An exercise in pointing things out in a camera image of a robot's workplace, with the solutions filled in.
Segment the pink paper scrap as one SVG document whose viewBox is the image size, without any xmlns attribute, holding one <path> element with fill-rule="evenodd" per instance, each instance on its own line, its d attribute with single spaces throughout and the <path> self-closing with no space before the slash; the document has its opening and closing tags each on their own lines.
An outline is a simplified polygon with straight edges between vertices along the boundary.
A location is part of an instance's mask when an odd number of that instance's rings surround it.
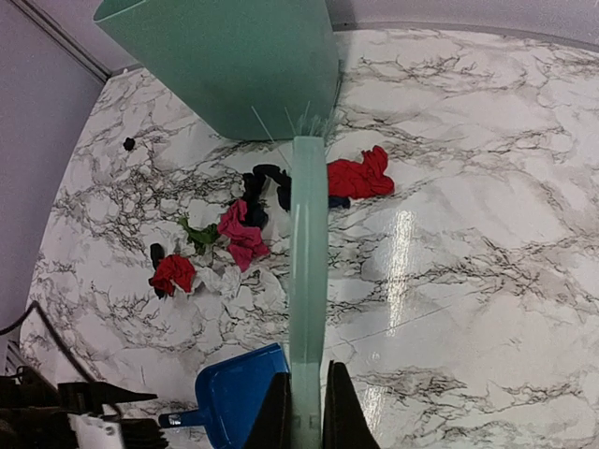
<svg viewBox="0 0 599 449">
<path fill-rule="evenodd" d="M 235 201 L 221 216 L 217 231 L 229 238 L 227 250 L 232 255 L 241 272 L 246 271 L 255 258 L 270 253 L 264 243 L 261 230 L 257 226 L 245 226 L 242 221 L 248 212 L 243 199 Z"/>
</svg>

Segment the light green hand brush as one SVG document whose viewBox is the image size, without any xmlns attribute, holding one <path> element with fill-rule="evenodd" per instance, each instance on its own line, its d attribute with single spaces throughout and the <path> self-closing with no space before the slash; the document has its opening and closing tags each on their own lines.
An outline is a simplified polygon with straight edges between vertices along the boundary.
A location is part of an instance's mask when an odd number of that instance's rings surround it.
<svg viewBox="0 0 599 449">
<path fill-rule="evenodd" d="M 308 113 L 291 125 L 289 363 L 292 448 L 322 444 L 320 371 L 328 299 L 329 120 Z"/>
</svg>

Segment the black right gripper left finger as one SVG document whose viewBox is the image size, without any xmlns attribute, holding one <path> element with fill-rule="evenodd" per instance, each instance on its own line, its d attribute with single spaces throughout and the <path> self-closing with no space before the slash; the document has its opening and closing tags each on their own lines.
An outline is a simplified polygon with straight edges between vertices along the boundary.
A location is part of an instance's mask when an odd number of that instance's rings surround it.
<svg viewBox="0 0 599 449">
<path fill-rule="evenodd" d="M 290 374 L 276 373 L 262 402 L 244 449 L 291 448 Z"/>
</svg>

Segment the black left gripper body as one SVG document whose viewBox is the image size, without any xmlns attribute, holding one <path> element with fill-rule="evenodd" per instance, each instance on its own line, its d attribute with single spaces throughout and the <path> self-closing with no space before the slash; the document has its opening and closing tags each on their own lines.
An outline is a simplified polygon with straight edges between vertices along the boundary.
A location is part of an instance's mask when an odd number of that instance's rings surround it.
<svg viewBox="0 0 599 449">
<path fill-rule="evenodd" d="M 1 378 L 1 446 L 3 448 L 79 448 L 70 428 L 69 407 L 116 406 L 153 400 L 104 382 L 75 382 L 53 387 L 30 367 Z M 151 418 L 121 421 L 125 449 L 157 448 L 159 426 Z"/>
</svg>

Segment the small black paper scrap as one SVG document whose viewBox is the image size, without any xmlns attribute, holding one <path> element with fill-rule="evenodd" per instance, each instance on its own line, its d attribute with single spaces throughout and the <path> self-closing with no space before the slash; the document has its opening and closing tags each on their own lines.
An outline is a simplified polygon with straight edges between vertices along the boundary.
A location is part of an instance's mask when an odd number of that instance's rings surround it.
<svg viewBox="0 0 599 449">
<path fill-rule="evenodd" d="M 160 263 L 166 257 L 164 248 L 159 243 L 153 243 L 150 246 L 150 258 L 153 265 L 153 271 L 157 271 Z M 153 277 L 148 280 L 149 285 L 153 288 L 159 299 L 165 297 L 166 292 L 153 284 Z"/>
</svg>

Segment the blue plastic dustpan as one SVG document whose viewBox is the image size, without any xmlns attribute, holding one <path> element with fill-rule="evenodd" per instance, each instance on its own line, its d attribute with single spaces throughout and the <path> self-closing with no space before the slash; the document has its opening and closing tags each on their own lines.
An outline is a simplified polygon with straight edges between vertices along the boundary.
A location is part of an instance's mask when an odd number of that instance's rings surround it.
<svg viewBox="0 0 599 449">
<path fill-rule="evenodd" d="M 277 373 L 288 373 L 278 343 L 203 369 L 195 381 L 197 408 L 158 416 L 162 428 L 203 427 L 213 448 L 242 448 Z"/>
</svg>

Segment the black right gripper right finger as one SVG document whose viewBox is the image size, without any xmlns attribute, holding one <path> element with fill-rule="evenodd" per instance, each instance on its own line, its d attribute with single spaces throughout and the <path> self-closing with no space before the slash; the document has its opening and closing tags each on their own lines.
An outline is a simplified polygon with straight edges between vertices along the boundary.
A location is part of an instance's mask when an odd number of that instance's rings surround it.
<svg viewBox="0 0 599 449">
<path fill-rule="evenodd" d="M 323 447 L 379 449 L 344 363 L 330 361 L 325 395 Z"/>
</svg>

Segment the white paper scrap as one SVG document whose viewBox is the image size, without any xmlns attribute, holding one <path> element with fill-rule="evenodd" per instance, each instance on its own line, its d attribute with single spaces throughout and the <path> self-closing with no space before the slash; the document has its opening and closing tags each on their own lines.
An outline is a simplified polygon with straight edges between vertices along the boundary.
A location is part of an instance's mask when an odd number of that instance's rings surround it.
<svg viewBox="0 0 599 449">
<path fill-rule="evenodd" d="M 270 271 L 253 267 L 241 272 L 232 262 L 232 257 L 222 253 L 218 245 L 212 244 L 207 247 L 205 254 L 197 255 L 193 245 L 187 242 L 187 236 L 180 225 L 169 224 L 167 230 L 170 232 L 168 243 L 160 244 L 165 250 L 165 255 L 178 254 L 185 257 L 196 270 L 192 292 L 187 294 L 175 287 L 173 297 L 190 297 L 207 291 L 221 299 L 233 300 L 249 291 L 254 297 L 268 304 L 275 300 L 286 303 L 285 291 Z"/>
</svg>

